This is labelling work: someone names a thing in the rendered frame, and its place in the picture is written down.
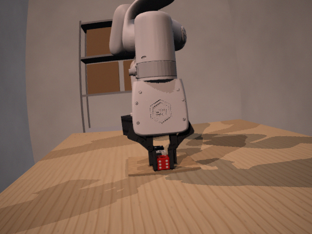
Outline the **black die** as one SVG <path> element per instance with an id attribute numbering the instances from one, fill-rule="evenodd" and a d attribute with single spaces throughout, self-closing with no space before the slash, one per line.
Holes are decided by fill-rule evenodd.
<path id="1" fill-rule="evenodd" d="M 154 146 L 155 150 L 164 150 L 164 147 L 161 145 L 161 146 Z"/>

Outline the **white die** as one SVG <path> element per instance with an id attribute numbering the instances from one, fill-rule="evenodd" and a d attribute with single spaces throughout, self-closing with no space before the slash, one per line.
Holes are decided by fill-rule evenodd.
<path id="1" fill-rule="evenodd" d="M 167 155 L 165 150 L 156 150 L 156 154 L 158 155 Z"/>

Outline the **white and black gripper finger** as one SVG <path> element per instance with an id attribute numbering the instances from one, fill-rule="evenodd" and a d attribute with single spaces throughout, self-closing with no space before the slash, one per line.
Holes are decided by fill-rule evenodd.
<path id="1" fill-rule="evenodd" d="M 174 163 L 177 163 L 176 149 L 186 137 L 192 135 L 193 133 L 194 133 L 194 129 L 189 122 L 189 127 L 185 132 L 179 133 L 178 135 L 177 133 L 169 135 L 170 144 L 167 150 L 168 150 L 168 156 L 170 158 L 171 169 L 174 169 Z"/>
<path id="2" fill-rule="evenodd" d="M 132 141 L 138 142 L 145 149 L 147 149 L 148 155 L 149 155 L 149 165 L 153 166 L 153 170 L 156 171 L 157 170 L 157 154 L 153 146 L 153 136 L 146 136 L 146 137 L 147 139 L 134 133 L 133 122 L 132 122 L 127 138 Z"/>

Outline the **red die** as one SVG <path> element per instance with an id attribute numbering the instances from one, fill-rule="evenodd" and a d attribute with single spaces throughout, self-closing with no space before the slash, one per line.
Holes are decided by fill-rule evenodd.
<path id="1" fill-rule="evenodd" d="M 170 169 L 170 158 L 168 155 L 157 156 L 157 170 L 169 170 Z"/>

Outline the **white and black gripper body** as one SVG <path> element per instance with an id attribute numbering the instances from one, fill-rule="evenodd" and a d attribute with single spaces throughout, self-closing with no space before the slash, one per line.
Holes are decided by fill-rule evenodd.
<path id="1" fill-rule="evenodd" d="M 132 121 L 139 136 L 185 132 L 189 119 L 182 79 L 160 76 L 133 82 Z"/>

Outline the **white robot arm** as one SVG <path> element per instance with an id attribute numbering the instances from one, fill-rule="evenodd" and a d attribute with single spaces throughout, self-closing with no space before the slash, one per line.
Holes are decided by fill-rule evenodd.
<path id="1" fill-rule="evenodd" d="M 173 1 L 135 0 L 114 12 L 109 48 L 114 56 L 135 55 L 129 69 L 132 88 L 140 78 L 177 76 L 175 51 L 184 47 L 186 31 L 158 11 Z"/>

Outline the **brown square mat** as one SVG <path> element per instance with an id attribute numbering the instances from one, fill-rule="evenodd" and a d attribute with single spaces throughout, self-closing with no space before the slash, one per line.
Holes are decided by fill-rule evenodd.
<path id="1" fill-rule="evenodd" d="M 153 166 L 149 166 L 149 157 L 128 157 L 128 176 L 142 176 L 166 174 L 172 172 L 182 172 L 200 169 L 200 166 L 186 153 L 176 153 L 177 163 L 174 163 L 174 169 L 169 170 L 153 170 Z"/>

